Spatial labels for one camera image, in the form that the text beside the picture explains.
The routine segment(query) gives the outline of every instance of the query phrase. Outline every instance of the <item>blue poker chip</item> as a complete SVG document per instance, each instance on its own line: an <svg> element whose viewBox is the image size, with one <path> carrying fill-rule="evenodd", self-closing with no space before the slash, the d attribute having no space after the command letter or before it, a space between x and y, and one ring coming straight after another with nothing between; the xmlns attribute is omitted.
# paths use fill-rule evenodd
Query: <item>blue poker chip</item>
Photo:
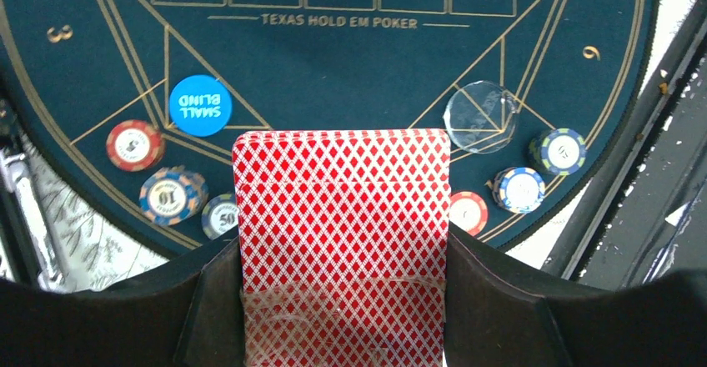
<svg viewBox="0 0 707 367"><path fill-rule="evenodd" d="M532 140L529 151L538 170L559 176L576 173L587 158L584 138L569 128L554 129Z"/></svg>
<svg viewBox="0 0 707 367"><path fill-rule="evenodd" d="M545 182L532 168L509 168L494 179L494 200L516 214L535 211L545 199Z"/></svg>
<svg viewBox="0 0 707 367"><path fill-rule="evenodd" d="M177 128L192 136L211 136L220 131L232 111L231 93L208 75L185 78L169 95L169 117Z"/></svg>
<svg viewBox="0 0 707 367"><path fill-rule="evenodd" d="M188 219L202 203L199 188L187 173L163 169L140 188L140 207L157 225L175 225Z"/></svg>
<svg viewBox="0 0 707 367"><path fill-rule="evenodd" d="M222 194L211 199L201 214L203 232L216 239L238 226L238 206L235 194Z"/></svg>

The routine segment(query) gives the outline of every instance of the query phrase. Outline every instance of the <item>red diamond pattern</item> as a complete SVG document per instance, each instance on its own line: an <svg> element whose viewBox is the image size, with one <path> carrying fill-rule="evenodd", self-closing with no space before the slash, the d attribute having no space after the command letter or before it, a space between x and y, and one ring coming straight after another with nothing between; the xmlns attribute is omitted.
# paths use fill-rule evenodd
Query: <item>red diamond pattern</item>
<svg viewBox="0 0 707 367"><path fill-rule="evenodd" d="M250 132L233 171L248 366L441 365L443 131Z"/></svg>

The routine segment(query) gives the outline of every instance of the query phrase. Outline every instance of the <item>stack of poker chips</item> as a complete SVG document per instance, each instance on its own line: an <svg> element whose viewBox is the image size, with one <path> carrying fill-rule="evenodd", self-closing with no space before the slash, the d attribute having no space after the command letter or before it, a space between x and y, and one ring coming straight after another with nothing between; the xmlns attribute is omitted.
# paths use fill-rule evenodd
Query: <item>stack of poker chips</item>
<svg viewBox="0 0 707 367"><path fill-rule="evenodd" d="M584 138L569 128L553 129L530 141L529 159L541 173L566 176L584 165L587 145Z"/></svg>
<svg viewBox="0 0 707 367"><path fill-rule="evenodd" d="M161 168L140 188L140 207L157 225L175 225L201 211L208 200L203 176L183 167Z"/></svg>
<svg viewBox="0 0 707 367"><path fill-rule="evenodd" d="M493 196L502 209L516 214L528 214L543 203L545 182L532 168L507 168L496 174Z"/></svg>
<svg viewBox="0 0 707 367"><path fill-rule="evenodd" d="M155 166L164 156L165 141L150 123L129 119L116 125L106 140L111 162L123 171L136 172Z"/></svg>

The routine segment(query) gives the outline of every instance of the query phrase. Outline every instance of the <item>green felt table surface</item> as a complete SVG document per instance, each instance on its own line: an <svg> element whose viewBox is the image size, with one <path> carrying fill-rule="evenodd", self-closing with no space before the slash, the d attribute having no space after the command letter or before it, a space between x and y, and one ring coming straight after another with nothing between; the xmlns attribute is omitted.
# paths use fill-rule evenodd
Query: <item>green felt table surface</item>
<svg viewBox="0 0 707 367"><path fill-rule="evenodd" d="M50 164L120 229L165 255L208 241L201 220L149 223L138 192L154 172L125 173L105 154L129 118L166 138L158 167L200 172L233 192L231 147L251 129L444 126L451 96L481 79L523 103L503 150L453 148L453 191L489 204L479 239L512 244L576 194L620 134L643 74L655 0L2 0L0 68L28 134ZM233 97L227 127L191 137L169 119L170 90L194 74ZM525 216L494 205L488 181L525 166L529 140L568 127L587 138L584 167L545 177ZM489 144L493 134L487 135Z"/></svg>

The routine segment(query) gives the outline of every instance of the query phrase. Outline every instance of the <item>gold number 6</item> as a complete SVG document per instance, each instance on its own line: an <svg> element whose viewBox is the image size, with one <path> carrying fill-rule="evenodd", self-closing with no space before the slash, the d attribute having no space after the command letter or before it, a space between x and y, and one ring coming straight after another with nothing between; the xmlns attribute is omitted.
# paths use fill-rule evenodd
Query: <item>gold number 6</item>
<svg viewBox="0 0 707 367"><path fill-rule="evenodd" d="M73 30L68 25L64 25L58 30L55 27L51 27L47 31L47 38L51 43L59 43L62 40L68 40L71 36L73 36Z"/></svg>
<svg viewBox="0 0 707 367"><path fill-rule="evenodd" d="M582 54L584 55L584 58L596 58L598 61L601 61L601 54L594 46L585 47L584 50L582 50Z"/></svg>

